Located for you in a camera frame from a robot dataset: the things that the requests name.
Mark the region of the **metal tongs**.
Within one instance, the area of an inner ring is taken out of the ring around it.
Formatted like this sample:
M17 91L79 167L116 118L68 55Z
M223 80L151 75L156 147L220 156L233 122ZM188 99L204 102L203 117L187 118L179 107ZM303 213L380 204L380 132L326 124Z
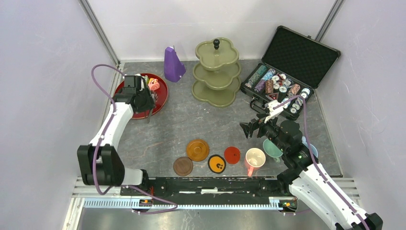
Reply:
M155 107L156 107L156 102L157 102L157 99L158 99L158 94L155 92L155 91L152 91L152 97L153 97L153 99L154 99L154 105L152 106L152 108L148 111L148 114L146 115L146 119L147 119L147 123L149 124L150 123L150 119L151 119L151 116L152 116L152 114L153 114L153 110L155 109Z

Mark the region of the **pink roll cake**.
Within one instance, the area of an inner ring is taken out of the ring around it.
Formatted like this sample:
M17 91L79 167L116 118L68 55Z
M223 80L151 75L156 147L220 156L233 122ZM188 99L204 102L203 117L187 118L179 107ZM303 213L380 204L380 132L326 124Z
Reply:
M150 78L149 82L148 82L148 87L151 91L156 91L157 89L160 88L160 83L158 81L158 79L156 78Z

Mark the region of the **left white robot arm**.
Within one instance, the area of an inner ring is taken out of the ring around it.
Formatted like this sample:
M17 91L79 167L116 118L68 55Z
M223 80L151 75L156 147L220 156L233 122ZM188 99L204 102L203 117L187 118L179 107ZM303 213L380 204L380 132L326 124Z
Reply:
M151 112L155 97L141 74L125 75L121 92L111 98L109 113L99 132L88 145L77 150L85 185L120 186L125 177L117 146L135 113Z

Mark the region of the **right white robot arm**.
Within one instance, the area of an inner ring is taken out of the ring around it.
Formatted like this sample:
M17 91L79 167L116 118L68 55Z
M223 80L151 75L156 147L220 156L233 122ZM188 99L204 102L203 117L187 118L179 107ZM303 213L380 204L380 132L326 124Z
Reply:
M377 213L367 213L358 206L328 175L322 164L302 143L298 123L265 118L241 122L246 138L258 131L282 151L287 169L277 176L277 191L302 200L332 230L380 230L383 220Z

